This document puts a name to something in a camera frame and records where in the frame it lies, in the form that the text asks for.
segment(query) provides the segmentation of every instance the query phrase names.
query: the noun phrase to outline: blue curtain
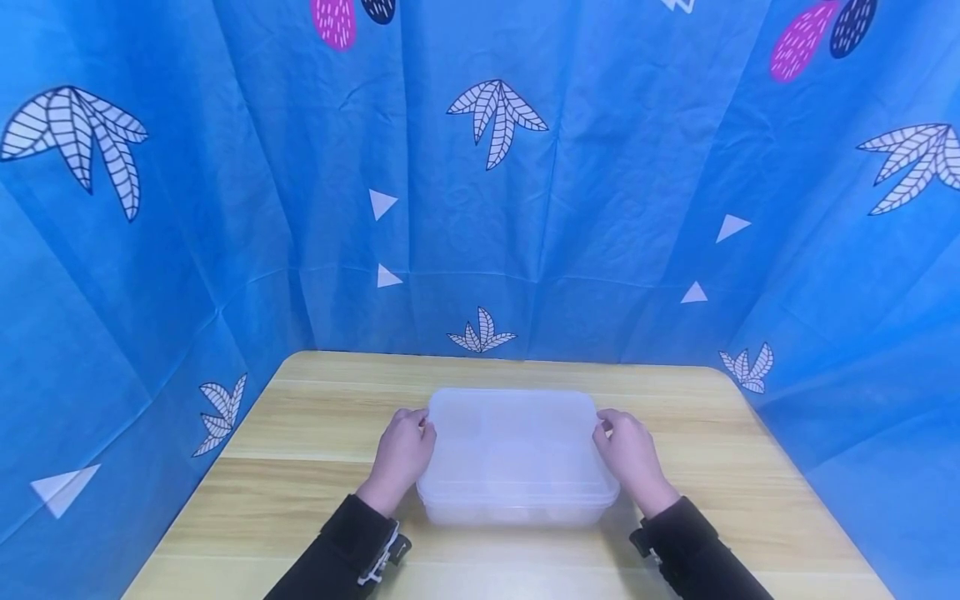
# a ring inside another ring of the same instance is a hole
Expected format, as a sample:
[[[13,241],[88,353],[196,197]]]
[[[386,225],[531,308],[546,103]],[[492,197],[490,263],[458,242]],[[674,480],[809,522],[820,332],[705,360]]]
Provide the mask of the blue curtain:
[[[0,14],[3,598],[119,597],[304,348],[723,370],[960,585],[960,3]]]

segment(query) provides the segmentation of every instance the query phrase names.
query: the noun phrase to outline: person's right hand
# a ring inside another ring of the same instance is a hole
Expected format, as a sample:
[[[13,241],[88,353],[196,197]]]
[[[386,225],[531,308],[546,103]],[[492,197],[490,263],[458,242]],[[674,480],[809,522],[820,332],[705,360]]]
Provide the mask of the person's right hand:
[[[357,490],[358,498],[387,518],[430,464],[437,430],[427,416],[425,408],[396,411],[380,436],[370,477]]]
[[[620,482],[640,511],[653,518],[680,500],[680,494],[663,475],[653,436],[629,413],[605,409],[593,442],[610,473]]]

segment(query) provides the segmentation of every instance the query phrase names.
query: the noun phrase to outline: table top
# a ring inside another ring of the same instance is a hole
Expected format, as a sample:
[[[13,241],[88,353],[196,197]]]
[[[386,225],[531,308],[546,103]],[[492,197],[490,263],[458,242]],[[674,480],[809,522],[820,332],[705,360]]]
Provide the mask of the table top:
[[[442,387],[579,390],[630,411],[775,598],[891,598],[720,372],[340,352],[283,364],[125,598],[263,598],[366,478],[393,412]],[[639,516],[623,497],[582,530],[435,527],[415,491],[397,517],[414,547],[381,600],[675,597],[628,542]]]

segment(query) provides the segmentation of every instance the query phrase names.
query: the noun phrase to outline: plastic container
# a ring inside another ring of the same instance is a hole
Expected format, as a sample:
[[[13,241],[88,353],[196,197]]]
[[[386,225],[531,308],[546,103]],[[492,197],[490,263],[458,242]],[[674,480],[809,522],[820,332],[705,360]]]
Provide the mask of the plastic container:
[[[620,486],[591,437],[590,396],[551,390],[439,390],[437,446],[417,491],[440,525],[596,523]]]

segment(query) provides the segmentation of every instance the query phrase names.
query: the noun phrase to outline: pink leaf print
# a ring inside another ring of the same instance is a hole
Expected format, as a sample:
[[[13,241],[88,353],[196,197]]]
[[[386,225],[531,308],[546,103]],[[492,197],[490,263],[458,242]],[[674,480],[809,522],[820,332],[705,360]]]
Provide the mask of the pink leaf print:
[[[790,23],[774,46],[770,73],[775,80],[784,84],[792,82],[806,69],[839,9],[838,0],[820,0]]]
[[[353,45],[357,22],[353,0],[312,0],[313,24],[320,37],[334,50],[344,51]]]

